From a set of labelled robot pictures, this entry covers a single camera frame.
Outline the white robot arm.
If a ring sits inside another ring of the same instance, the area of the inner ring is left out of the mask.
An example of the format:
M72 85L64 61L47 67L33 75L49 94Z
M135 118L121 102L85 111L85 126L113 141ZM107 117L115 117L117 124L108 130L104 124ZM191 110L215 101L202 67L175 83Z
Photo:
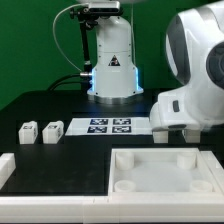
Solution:
M124 102L143 92L131 59L131 26L115 1L91 2L97 15L98 62L90 98ZM224 0L175 15L166 31L166 58L180 88L158 95L150 112L154 131L202 131L224 124Z

